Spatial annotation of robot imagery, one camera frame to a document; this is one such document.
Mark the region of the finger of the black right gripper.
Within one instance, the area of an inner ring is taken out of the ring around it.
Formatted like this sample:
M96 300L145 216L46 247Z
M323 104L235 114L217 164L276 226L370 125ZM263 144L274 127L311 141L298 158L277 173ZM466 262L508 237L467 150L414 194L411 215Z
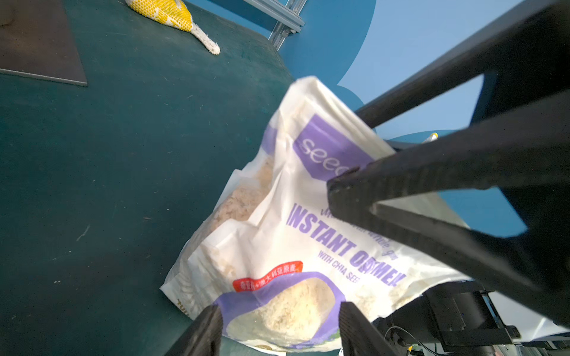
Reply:
M371 128L483 77L479 122L569 89L569 2L522 1L356 111Z
M501 238L389 200L499 187L522 195L527 230ZM404 243L569 324L569 92L537 100L327 184L332 215Z

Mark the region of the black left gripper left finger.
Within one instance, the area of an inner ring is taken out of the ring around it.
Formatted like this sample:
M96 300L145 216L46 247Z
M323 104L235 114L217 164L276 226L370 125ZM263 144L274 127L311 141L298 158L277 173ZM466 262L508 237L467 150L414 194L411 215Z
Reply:
M166 352L166 356L219 356L223 326L219 306L206 307Z

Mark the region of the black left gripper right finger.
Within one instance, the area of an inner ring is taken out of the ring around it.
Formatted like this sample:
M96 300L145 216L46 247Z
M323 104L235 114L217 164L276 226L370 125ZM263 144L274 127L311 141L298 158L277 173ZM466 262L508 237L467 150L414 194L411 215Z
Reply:
M344 356L396 356L396 350L354 303L341 303L338 326Z

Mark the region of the white purple oats bag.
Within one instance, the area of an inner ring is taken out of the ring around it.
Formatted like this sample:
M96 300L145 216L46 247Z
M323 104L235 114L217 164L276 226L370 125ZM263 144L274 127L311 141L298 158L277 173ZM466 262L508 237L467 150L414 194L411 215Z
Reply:
M213 212L162 285L196 318L215 304L223 334L271 355L341 346L341 303L389 316L464 274L334 218L327 182L393 149L316 77L294 82L254 160L229 178Z

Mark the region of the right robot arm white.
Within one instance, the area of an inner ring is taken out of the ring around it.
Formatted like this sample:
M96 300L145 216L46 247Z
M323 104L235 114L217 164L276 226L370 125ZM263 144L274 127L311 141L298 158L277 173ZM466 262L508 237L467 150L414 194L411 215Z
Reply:
M346 355L401 355L439 343L447 355L492 355L520 331L489 300L500 292L569 325L569 3L523 1L357 111L375 128L482 77L469 126L356 167L327 183L332 215L412 247L468 276L367 322L344 302ZM527 229L494 237L390 200L497 187Z

